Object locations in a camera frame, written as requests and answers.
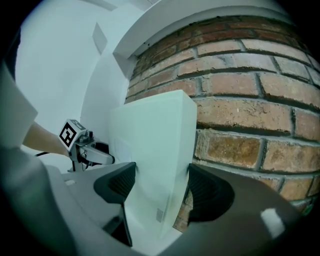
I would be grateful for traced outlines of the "person's left forearm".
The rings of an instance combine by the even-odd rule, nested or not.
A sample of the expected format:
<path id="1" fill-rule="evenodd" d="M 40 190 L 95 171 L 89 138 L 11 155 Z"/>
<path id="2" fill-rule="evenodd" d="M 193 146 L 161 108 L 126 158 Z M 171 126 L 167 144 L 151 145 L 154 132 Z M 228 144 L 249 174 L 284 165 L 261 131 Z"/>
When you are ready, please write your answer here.
<path id="1" fill-rule="evenodd" d="M 33 150 L 69 157 L 67 149 L 58 136 L 44 129 L 36 122 L 30 126 L 22 144 Z"/>

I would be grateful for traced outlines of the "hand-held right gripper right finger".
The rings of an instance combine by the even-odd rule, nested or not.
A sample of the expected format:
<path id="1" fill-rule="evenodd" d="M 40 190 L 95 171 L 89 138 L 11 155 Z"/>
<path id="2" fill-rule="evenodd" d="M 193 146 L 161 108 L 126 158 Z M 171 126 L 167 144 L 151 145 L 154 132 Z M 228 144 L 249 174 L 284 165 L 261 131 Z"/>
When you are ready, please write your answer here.
<path id="1" fill-rule="evenodd" d="M 193 208 L 167 253 L 268 253 L 301 217 L 259 180 L 198 164 L 188 172 Z"/>

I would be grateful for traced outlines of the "white rectangular panel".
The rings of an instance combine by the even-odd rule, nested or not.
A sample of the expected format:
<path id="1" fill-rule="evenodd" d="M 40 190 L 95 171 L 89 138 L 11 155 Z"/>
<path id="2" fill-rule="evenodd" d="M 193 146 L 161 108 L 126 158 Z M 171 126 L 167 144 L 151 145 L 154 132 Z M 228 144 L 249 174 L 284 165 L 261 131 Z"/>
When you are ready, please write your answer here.
<path id="1" fill-rule="evenodd" d="M 173 227 L 185 196 L 197 105 L 174 90 L 111 110 L 108 124 L 110 153 L 121 163 L 136 164 L 125 209 L 149 236 L 160 239 Z"/>

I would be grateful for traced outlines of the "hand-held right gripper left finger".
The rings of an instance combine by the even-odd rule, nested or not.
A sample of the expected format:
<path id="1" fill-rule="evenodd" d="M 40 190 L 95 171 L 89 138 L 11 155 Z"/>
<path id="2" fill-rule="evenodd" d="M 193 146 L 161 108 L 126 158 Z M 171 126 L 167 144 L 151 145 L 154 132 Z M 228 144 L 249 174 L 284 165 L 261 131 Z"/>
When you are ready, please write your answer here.
<path id="1" fill-rule="evenodd" d="M 136 177 L 136 164 L 116 164 L 62 175 L 79 206 L 100 228 L 131 247 L 125 201 Z"/>

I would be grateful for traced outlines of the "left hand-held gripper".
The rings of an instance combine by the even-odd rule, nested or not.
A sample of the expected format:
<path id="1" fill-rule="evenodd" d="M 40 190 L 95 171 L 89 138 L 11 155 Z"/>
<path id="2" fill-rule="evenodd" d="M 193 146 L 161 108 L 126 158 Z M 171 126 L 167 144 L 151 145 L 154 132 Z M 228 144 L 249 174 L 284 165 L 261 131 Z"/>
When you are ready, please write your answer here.
<path id="1" fill-rule="evenodd" d="M 75 119 L 66 120 L 58 139 L 65 146 L 72 161 L 72 168 L 68 171 L 70 173 L 84 171 L 83 161 L 87 160 L 100 165 L 115 163 L 115 158 L 109 152 L 109 145 L 94 141 L 93 132 Z M 85 153 L 81 153 L 82 147 L 85 147 Z"/>

